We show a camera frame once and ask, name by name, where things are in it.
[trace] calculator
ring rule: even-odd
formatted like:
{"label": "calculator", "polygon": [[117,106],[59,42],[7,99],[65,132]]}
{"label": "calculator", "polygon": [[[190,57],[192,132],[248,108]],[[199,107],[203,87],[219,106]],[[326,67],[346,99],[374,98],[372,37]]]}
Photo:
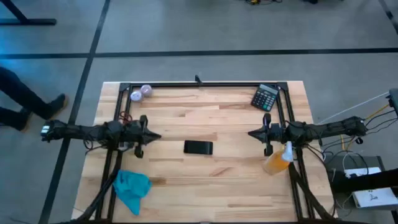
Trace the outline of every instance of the calculator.
{"label": "calculator", "polygon": [[260,84],[256,93],[253,96],[251,104],[266,112],[270,112],[272,105],[274,105],[279,90],[268,85]]}

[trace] black shoe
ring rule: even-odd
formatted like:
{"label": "black shoe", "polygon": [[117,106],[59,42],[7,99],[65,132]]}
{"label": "black shoe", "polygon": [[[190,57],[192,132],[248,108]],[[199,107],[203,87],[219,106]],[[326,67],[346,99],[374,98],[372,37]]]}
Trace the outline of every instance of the black shoe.
{"label": "black shoe", "polygon": [[59,95],[55,100],[49,103],[49,106],[51,107],[51,112],[47,119],[53,119],[67,105],[68,105],[68,97],[65,94]]}
{"label": "black shoe", "polygon": [[28,123],[30,120],[30,117],[32,116],[32,112],[28,109],[22,108],[19,111],[19,124],[15,126],[15,129],[17,129],[20,132],[25,132],[28,128]]}

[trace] calculator keypad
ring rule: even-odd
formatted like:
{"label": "calculator keypad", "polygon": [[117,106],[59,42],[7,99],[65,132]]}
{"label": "calculator keypad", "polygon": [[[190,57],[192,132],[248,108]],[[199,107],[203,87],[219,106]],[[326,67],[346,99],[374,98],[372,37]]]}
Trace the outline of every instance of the calculator keypad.
{"label": "calculator keypad", "polygon": [[265,111],[270,111],[272,105],[275,102],[275,98],[276,98],[275,94],[269,93],[268,91],[259,88],[257,92],[254,94],[251,104],[256,108]]}

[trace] jeans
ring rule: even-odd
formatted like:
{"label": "jeans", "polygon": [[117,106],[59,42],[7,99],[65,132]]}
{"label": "jeans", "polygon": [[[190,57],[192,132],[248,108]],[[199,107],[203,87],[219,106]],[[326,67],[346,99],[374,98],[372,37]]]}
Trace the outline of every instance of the jeans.
{"label": "jeans", "polygon": [[[0,90],[43,119],[51,117],[51,107],[23,84],[14,72],[2,67],[0,67]],[[25,125],[26,118],[21,113],[0,107],[0,123],[18,128]]]}

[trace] black line on floor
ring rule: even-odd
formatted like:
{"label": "black line on floor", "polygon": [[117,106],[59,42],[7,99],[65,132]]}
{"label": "black line on floor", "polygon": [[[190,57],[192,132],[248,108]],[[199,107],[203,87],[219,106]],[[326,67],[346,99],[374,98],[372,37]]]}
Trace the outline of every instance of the black line on floor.
{"label": "black line on floor", "polygon": [[381,7],[383,8],[384,12],[386,13],[388,19],[390,20],[392,26],[396,30],[396,33],[398,34],[398,24],[397,24],[396,20],[394,19],[394,15],[392,15],[391,10],[388,8],[385,0],[379,0],[379,3],[381,5]]}
{"label": "black line on floor", "polygon": [[87,58],[89,53],[70,54],[0,54],[0,59],[53,59],[53,58]]}
{"label": "black line on floor", "polygon": [[[95,51],[98,46],[98,42],[100,41],[100,36],[101,36],[104,22],[106,19],[106,14],[108,13],[109,4],[110,4],[110,0],[105,0],[103,9],[101,11],[101,15],[99,17],[97,29],[94,34],[94,39],[91,43],[90,54],[86,60],[85,67],[83,69],[83,73],[81,74],[79,86],[77,88],[75,100],[73,101],[72,111],[69,116],[68,124],[75,124],[75,122],[76,122],[76,118],[77,118],[78,111],[79,111],[80,104],[81,104],[81,99],[83,98],[83,92],[86,87],[88,74],[90,73],[90,68],[93,63],[93,59],[94,59]],[[40,215],[39,224],[47,224],[49,222],[52,206],[53,206],[55,196],[56,196],[56,193],[58,190],[58,185],[59,185],[60,178],[62,175],[63,165],[65,163],[65,159],[67,156],[69,144],[70,144],[70,139],[64,139],[62,141],[60,152],[59,152],[58,158],[57,158],[57,163],[55,164],[54,172],[53,172],[53,175],[51,178],[49,191],[47,192],[47,196],[44,201],[42,213]]]}
{"label": "black line on floor", "polygon": [[96,53],[95,58],[230,56],[230,55],[311,55],[311,54],[378,54],[398,53],[397,47],[368,49],[298,49],[298,50],[192,50],[167,52]]}

